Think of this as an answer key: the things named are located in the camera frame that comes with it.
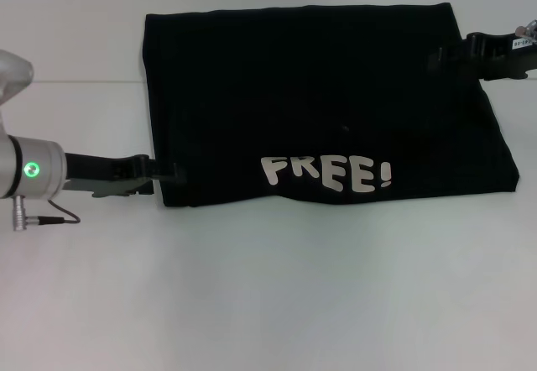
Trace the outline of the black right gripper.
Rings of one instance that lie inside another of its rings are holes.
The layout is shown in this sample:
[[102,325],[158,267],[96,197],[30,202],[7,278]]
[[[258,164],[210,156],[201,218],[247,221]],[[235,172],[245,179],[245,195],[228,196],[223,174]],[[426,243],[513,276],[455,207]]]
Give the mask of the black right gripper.
[[480,80],[525,80],[536,69],[536,40],[516,34],[469,34],[467,45],[441,46],[430,55],[431,69],[470,65]]

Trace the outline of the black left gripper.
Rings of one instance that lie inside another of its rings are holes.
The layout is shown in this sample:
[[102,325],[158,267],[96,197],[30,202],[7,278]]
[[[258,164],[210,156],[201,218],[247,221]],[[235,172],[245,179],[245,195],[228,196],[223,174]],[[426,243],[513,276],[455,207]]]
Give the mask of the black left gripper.
[[186,183],[185,169],[177,163],[151,160],[145,154],[104,158],[66,154],[64,191],[87,191],[94,198],[153,195],[153,180]]

